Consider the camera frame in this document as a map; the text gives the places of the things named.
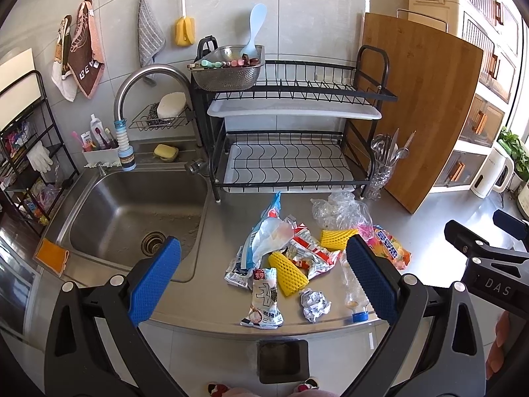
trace blue gripper pad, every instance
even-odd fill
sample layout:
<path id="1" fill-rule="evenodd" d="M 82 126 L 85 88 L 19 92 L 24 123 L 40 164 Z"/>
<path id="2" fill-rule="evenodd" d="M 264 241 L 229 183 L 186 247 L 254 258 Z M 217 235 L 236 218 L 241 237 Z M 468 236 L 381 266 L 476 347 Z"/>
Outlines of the blue gripper pad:
<path id="1" fill-rule="evenodd" d="M 182 249 L 178 239 L 168 236 L 156 253 L 149 270 L 130 296 L 129 317 L 135 327 L 151 317 L 180 264 L 181 254 Z"/>
<path id="2" fill-rule="evenodd" d="M 397 270 L 389 260 L 375 257 L 375 254 L 359 235 L 348 240 L 346 256 L 347 262 L 358 278 L 377 316 L 388 321 L 390 326 L 395 324 L 398 318 L 397 294 L 377 264 L 378 260 L 387 261 L 387 264 L 393 269 L 388 269 L 388 271 L 399 275 Z"/>
<path id="3" fill-rule="evenodd" d="M 514 216 L 510 216 L 503 210 L 496 210 L 493 215 L 494 225 L 501 228 L 506 233 L 510 234 L 516 240 L 524 240 L 527 238 L 527 226 L 525 222 L 520 221 Z"/>

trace stainless steel sink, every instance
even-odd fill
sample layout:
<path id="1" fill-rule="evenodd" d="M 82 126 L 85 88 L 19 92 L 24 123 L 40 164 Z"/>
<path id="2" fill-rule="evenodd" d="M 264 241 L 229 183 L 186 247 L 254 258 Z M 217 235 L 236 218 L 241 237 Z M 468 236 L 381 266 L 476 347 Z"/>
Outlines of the stainless steel sink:
<path id="1" fill-rule="evenodd" d="M 202 176 L 184 169 L 195 152 L 178 147 L 180 162 L 153 161 L 150 148 L 136 170 L 113 168 L 104 177 L 96 169 L 83 172 L 44 237 L 70 254 L 127 272 L 173 236 L 182 247 L 173 280 L 191 280 L 211 189 Z"/>
<path id="2" fill-rule="evenodd" d="M 174 236 L 184 259 L 195 245 L 206 195 L 206 181 L 185 171 L 111 173 L 92 188 L 73 220 L 71 245 L 132 267 Z"/>

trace white glove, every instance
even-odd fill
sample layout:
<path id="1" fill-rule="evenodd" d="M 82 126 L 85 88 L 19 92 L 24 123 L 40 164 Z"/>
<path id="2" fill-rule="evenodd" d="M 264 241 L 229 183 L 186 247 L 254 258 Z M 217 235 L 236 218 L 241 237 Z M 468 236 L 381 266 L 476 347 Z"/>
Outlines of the white glove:
<path id="1" fill-rule="evenodd" d="M 50 166 L 54 163 L 50 158 L 50 151 L 43 146 L 41 141 L 30 149 L 27 153 L 27 159 L 31 167 L 33 167 L 33 170 L 41 173 L 46 173 L 51 170 Z"/>

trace countertop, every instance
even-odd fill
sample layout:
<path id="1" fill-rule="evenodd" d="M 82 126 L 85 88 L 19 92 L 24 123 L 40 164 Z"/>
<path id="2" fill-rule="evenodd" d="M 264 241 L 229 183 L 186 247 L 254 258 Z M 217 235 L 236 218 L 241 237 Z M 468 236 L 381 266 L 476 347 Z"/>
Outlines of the countertop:
<path id="1" fill-rule="evenodd" d="M 283 193 L 281 217 L 295 216 L 318 237 L 320 229 L 312 217 L 310 199 L 325 199 L 327 196 L 329 193 Z M 520 217 L 515 203 L 508 197 L 506 193 L 504 210 Z M 171 282 L 168 285 L 151 317 L 153 320 L 231 335 L 300 335 L 355 326 L 351 311 L 344 304 L 345 287 L 340 264 L 309 283 L 308 287 L 322 291 L 332 302 L 330 313 L 322 316 L 316 324 L 303 317 L 297 295 L 286 298 L 279 291 L 278 306 L 285 320 L 282 327 L 258 330 L 239 325 L 248 314 L 251 292 L 228 285 L 224 281 L 225 270 L 271 198 L 272 194 L 222 193 L 222 201 L 217 204 L 213 196 L 208 195 L 194 277 L 186 283 Z M 515 249 L 524 250 L 521 243 L 493 224 L 492 214 L 501 207 L 501 199 L 496 193 L 485 200 L 470 191 L 430 194 L 414 215 L 410 215 L 387 192 L 383 192 L 379 201 L 368 200 L 367 204 L 373 223 L 387 229 L 412 253 L 411 263 L 402 273 L 413 273 L 426 285 L 448 287 L 459 280 L 465 270 L 466 257 L 444 240 L 444 225 L 451 219 L 466 225 L 493 246 L 515 246 Z M 116 273 L 123 272 L 72 255 L 63 279 L 93 286 L 105 283 Z M 375 320 L 376 315 L 371 313 L 369 321 Z"/>

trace blue bottle cap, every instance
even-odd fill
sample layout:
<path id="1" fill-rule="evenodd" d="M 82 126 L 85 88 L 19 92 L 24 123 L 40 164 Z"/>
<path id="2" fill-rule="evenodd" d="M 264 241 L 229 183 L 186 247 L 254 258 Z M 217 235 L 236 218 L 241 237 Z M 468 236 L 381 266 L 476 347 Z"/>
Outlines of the blue bottle cap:
<path id="1" fill-rule="evenodd" d="M 367 312 L 358 312 L 353 314 L 353 322 L 364 322 L 369 319 Z"/>

